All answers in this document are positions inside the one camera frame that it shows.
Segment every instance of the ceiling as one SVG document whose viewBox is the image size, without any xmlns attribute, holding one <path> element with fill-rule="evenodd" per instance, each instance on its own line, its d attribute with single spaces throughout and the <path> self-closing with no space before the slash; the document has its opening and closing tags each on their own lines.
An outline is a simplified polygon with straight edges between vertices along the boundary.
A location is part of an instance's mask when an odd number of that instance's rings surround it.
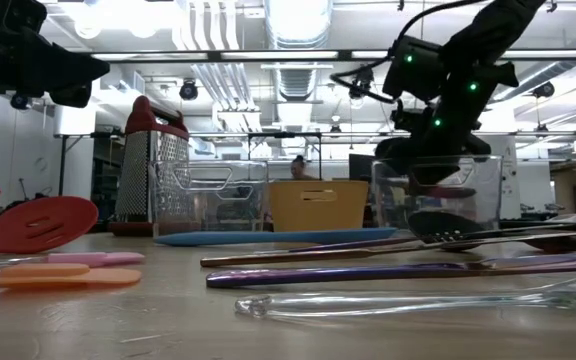
<svg viewBox="0 0 576 360">
<path fill-rule="evenodd" d="M 300 3 L 298 0 L 284 1 Z M 172 40 L 172 29 L 182 22 L 182 18 L 178 13 L 179 7 L 174 2 L 150 2 L 141 8 L 140 13 L 122 12 L 125 6 L 119 4 L 115 16 L 103 19 L 104 30 L 97 37 L 89 40 L 79 37 L 75 29 L 75 19 L 81 18 L 81 9 L 86 5 L 77 2 L 59 4 L 54 4 L 55 1 L 45 2 L 49 3 L 46 5 L 49 10 L 49 20 L 44 24 L 42 35 L 69 50 L 92 52 L 177 50 Z M 423 3 L 407 0 L 404 10 L 398 11 L 398 1 L 334 1 L 326 47 L 330 49 L 386 49 L 412 16 L 439 2 L 441 1 Z M 550 5 L 544 5 L 513 48 L 576 48 L 576 1 L 559 0 L 557 3 L 558 7 L 554 12 L 547 12 Z M 204 5 L 203 2 L 193 2 L 193 7 L 199 6 L 198 4 Z M 239 0 L 235 4 L 237 8 L 236 34 L 241 48 L 246 50 L 270 48 L 263 16 L 263 1 Z M 471 5 L 430 15 L 418 22 L 408 34 L 427 41 L 444 43 L 452 34 L 468 25 L 481 7 Z M 300 26 L 299 11 L 295 14 L 295 26 Z M 223 22 L 225 16 L 223 10 L 221 16 Z M 129 25 L 126 25 L 136 22 L 155 26 L 157 31 L 152 37 L 138 38 L 131 33 Z M 206 34 L 209 34 L 208 13 L 205 29 Z M 551 63 L 548 60 L 515 62 L 518 78 L 520 81 L 527 79 L 536 70 L 547 67 Z M 243 65 L 255 105 L 259 107 L 261 113 L 260 125 L 264 130 L 280 129 L 285 124 L 278 116 L 276 106 L 278 95 L 274 86 L 273 73 L 262 69 L 260 65 L 259 63 Z M 354 132 L 389 131 L 391 124 L 388 123 L 387 118 L 392 110 L 390 105 L 365 99 L 361 108 L 353 109 L 350 106 L 347 91 L 329 86 L 331 83 L 329 75 L 332 72 L 349 70 L 359 64 L 335 62 L 330 65 L 332 69 L 318 70 L 315 92 L 313 97 L 309 98 L 309 101 L 313 101 L 315 105 L 312 106 L 310 122 L 302 129 L 328 131 L 334 124 L 333 115 L 337 115 L 340 118 L 342 130 L 345 132 L 350 131 L 351 123 Z M 198 84 L 199 96 L 194 101 L 182 103 L 178 95 L 179 85 L 183 79 L 195 77 L 190 64 L 122 64 L 113 65 L 113 67 L 118 67 L 123 74 L 131 74 L 135 71 L 141 74 L 146 81 L 146 95 L 169 110 L 181 109 L 191 131 L 218 130 L 215 122 L 211 121 L 214 115 L 213 99 L 201 84 Z M 374 85 L 378 89 L 381 87 L 387 69 L 387 65 L 375 69 L 373 89 Z M 535 99 L 529 96 L 517 96 L 491 106 L 493 110 L 490 114 L 486 113 L 485 121 L 482 121 L 484 128 L 496 130 L 499 123 L 507 123 L 508 116 L 496 114 L 500 109 L 508 114 L 508 109 L 511 109 L 510 114 L 514 114 L 515 121 L 513 123 L 511 119 L 510 123 L 514 129 L 532 131 L 539 119 L 549 124 L 548 128 L 551 131 L 576 130 L 576 67 L 555 77 L 551 82 L 556 89 L 555 95 L 549 99 L 540 100 L 538 106 L 536 106 Z M 412 97 L 407 96 L 404 99 L 407 106 L 415 106 Z M 117 96 L 100 98 L 98 106 L 101 111 L 98 114 L 98 123 L 123 125 L 130 111 L 131 101 L 130 98 Z M 541 139 L 539 141 L 541 145 L 534 146 L 569 149 L 569 144 L 575 139 L 576 137 L 559 137 L 547 141 Z M 367 140 L 369 139 L 354 138 L 353 142 Z M 538 139 L 528 137 L 518 141 L 528 144 L 535 140 Z"/>
</svg>

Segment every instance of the box grater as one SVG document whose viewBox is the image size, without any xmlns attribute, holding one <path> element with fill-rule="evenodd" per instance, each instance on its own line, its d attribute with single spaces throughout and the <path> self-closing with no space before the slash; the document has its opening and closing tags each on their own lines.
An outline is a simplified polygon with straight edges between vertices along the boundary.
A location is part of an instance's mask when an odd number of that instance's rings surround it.
<svg viewBox="0 0 576 360">
<path fill-rule="evenodd" d="M 170 121 L 168 125 L 160 124 L 145 96 L 140 96 L 133 104 L 133 110 L 126 123 L 126 144 L 121 167 L 121 178 L 115 222 L 110 230 L 115 235 L 144 236 L 152 233 L 153 194 L 150 194 L 148 169 L 153 161 L 188 162 L 188 131 L 183 125 L 183 117 Z M 163 191 L 174 191 L 177 180 L 170 178 L 170 184 L 159 186 Z M 175 212 L 183 218 L 188 211 L 184 199 L 168 194 L 174 198 Z"/>
</svg>

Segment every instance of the black cable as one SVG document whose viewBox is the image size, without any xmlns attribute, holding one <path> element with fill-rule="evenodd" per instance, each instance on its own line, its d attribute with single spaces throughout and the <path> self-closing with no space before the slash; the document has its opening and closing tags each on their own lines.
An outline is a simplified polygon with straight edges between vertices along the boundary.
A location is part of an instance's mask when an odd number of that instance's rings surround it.
<svg viewBox="0 0 576 360">
<path fill-rule="evenodd" d="M 342 77 L 346 77 L 346 76 L 353 76 L 353 75 L 357 75 L 362 71 L 368 70 L 368 69 L 372 69 L 374 67 L 377 67 L 383 63 L 385 63 L 386 61 L 392 60 L 393 55 L 395 53 L 395 49 L 397 47 L 397 45 L 401 42 L 401 40 L 404 38 L 404 36 L 406 35 L 406 32 L 408 32 L 408 30 L 410 30 L 410 28 L 417 22 L 419 21 L 421 18 L 423 18 L 426 15 L 430 15 L 433 13 L 436 13 L 438 11 L 442 11 L 442 10 L 448 10 L 448 9 L 454 9 L 454 8 L 458 8 L 458 7 L 462 7 L 462 6 L 466 6 L 466 5 L 472 5 L 472 4 L 476 4 L 479 2 L 482 2 L 484 0 L 459 0 L 459 1 L 454 1 L 451 3 L 446 3 L 446 4 L 440 4 L 440 5 L 436 5 L 431 7 L 428 10 L 424 10 L 422 12 L 420 12 L 419 14 L 413 16 L 412 19 L 410 19 L 406 25 L 404 25 L 404 27 L 401 29 L 401 31 L 399 32 L 399 36 L 397 36 L 397 40 L 395 41 L 394 45 L 392 48 L 390 48 L 388 50 L 388 55 L 386 55 L 386 57 L 381 58 L 379 60 L 376 60 L 370 64 L 366 64 L 366 65 L 362 65 L 354 70 L 351 71 L 346 71 L 346 72 L 341 72 L 341 73 L 335 73 L 335 74 L 331 74 L 330 75 L 330 80 L 334 81 L 335 83 L 346 87 L 348 89 L 351 89 L 353 91 L 356 91 L 364 96 L 368 96 L 369 98 L 375 99 L 379 102 L 382 103 L 387 103 L 387 104 L 394 104 L 396 99 L 392 99 L 392 98 L 387 98 L 378 94 L 373 93 L 370 90 L 366 90 L 363 89 L 357 85 L 354 85 L 352 83 L 349 83 L 345 80 L 342 80 Z"/>
</svg>

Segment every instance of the clear plastic utensil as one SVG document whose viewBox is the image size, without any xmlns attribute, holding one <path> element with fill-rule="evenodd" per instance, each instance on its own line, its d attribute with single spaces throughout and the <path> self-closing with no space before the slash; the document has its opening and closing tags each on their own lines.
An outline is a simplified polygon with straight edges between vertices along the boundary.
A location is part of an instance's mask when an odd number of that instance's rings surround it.
<svg viewBox="0 0 576 360">
<path fill-rule="evenodd" d="M 397 292 L 256 295 L 237 300 L 235 311 L 257 318 L 322 318 L 495 306 L 576 310 L 576 281 L 544 287 L 539 291 L 533 289 L 477 296 L 401 296 Z"/>
</svg>

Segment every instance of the ceiling duct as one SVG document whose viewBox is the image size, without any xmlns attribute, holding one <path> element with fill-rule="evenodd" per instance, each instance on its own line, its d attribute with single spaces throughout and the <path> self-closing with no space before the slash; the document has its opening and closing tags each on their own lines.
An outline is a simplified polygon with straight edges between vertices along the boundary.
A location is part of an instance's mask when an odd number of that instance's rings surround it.
<svg viewBox="0 0 576 360">
<path fill-rule="evenodd" d="M 576 68 L 576 61 L 557 61 L 547 66 L 539 67 L 537 71 L 528 71 L 527 73 L 529 73 L 529 75 L 520 77 L 519 86 L 516 88 L 508 88 L 497 94 L 494 96 L 493 102 L 509 100 L 515 96 L 524 94 L 574 68 Z"/>
<path fill-rule="evenodd" d="M 332 0 L 264 0 L 264 8 L 266 31 L 273 49 L 305 50 L 326 46 Z M 307 100 L 316 83 L 316 70 L 275 70 L 279 94 L 288 101 Z"/>
</svg>

